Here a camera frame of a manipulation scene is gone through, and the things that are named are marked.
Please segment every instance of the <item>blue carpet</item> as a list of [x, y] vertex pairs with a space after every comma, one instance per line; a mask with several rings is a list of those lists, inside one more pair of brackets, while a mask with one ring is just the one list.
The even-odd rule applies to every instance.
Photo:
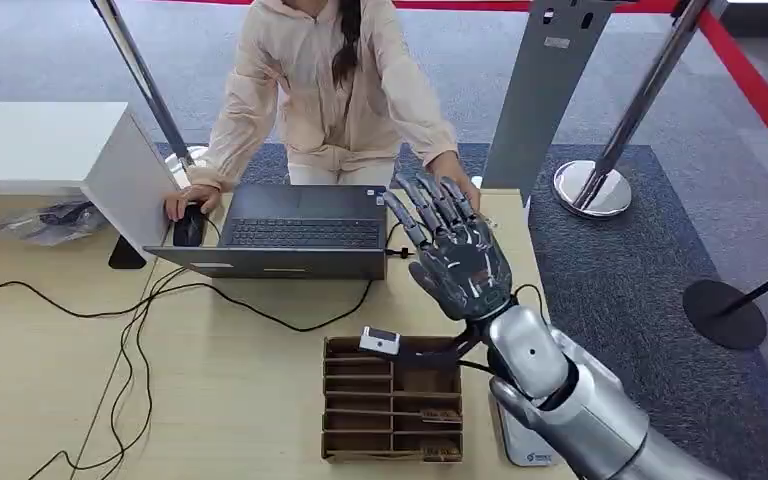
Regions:
[[[734, 478], [768, 479], [768, 367], [759, 352], [709, 343], [685, 319], [683, 289], [718, 275], [652, 149], [624, 153], [635, 197], [619, 218], [582, 220], [553, 198], [555, 169], [601, 148], [553, 145], [532, 192], [529, 228], [553, 322], [617, 374], [668, 438]], [[483, 172], [487, 149], [460, 145], [469, 175]], [[403, 149], [397, 168], [418, 162]], [[283, 147], [265, 145], [243, 182], [281, 183], [286, 173]]]

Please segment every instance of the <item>long dark hair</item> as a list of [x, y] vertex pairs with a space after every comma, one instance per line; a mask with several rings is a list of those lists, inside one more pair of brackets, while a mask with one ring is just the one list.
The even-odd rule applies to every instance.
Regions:
[[343, 48], [331, 61], [331, 75], [334, 84], [340, 84], [349, 78], [358, 66], [357, 43], [360, 38], [360, 0], [339, 0], [340, 30], [345, 42]]

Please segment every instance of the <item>cardboard organizer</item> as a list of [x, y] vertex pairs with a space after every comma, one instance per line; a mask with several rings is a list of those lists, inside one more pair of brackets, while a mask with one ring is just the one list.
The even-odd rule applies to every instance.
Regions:
[[[419, 351], [448, 337], [401, 337]], [[331, 462], [463, 459], [460, 368], [409, 369], [358, 350], [359, 337], [325, 339], [322, 458]]]

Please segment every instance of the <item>laptop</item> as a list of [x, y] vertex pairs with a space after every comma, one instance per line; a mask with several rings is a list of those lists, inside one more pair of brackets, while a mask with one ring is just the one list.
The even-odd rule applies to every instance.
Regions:
[[387, 210], [382, 186], [243, 185], [216, 247], [145, 247], [212, 278], [381, 280]]

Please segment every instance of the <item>pink hoodie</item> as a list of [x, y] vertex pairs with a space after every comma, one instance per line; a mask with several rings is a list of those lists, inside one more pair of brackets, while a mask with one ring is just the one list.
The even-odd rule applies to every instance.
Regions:
[[328, 0], [315, 19], [281, 0], [252, 4], [203, 157], [209, 166], [189, 169], [193, 184], [233, 188], [276, 114], [294, 164], [350, 170], [351, 162], [395, 157], [402, 139], [423, 165], [457, 151], [452, 126], [408, 53], [391, 0], [358, 1], [359, 68], [342, 86], [331, 75], [344, 44], [339, 0]]

